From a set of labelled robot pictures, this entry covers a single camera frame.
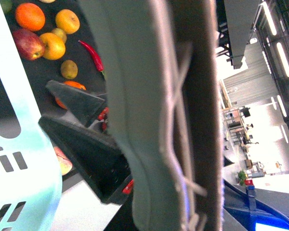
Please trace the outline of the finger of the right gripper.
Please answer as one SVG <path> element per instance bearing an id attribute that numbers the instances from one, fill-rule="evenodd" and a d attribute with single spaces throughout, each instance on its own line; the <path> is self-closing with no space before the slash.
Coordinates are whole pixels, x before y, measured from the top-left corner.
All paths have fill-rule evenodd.
<path id="1" fill-rule="evenodd" d="M 114 139 L 79 122 L 42 115 L 39 125 L 63 151 L 104 204 L 122 205 L 132 180 L 128 162 Z"/>
<path id="2" fill-rule="evenodd" d="M 90 127 L 107 107 L 106 94 L 96 96 L 93 93 L 88 93 L 85 90 L 77 89 L 55 80 L 49 81 L 46 84 L 46 88 L 85 127 Z"/>

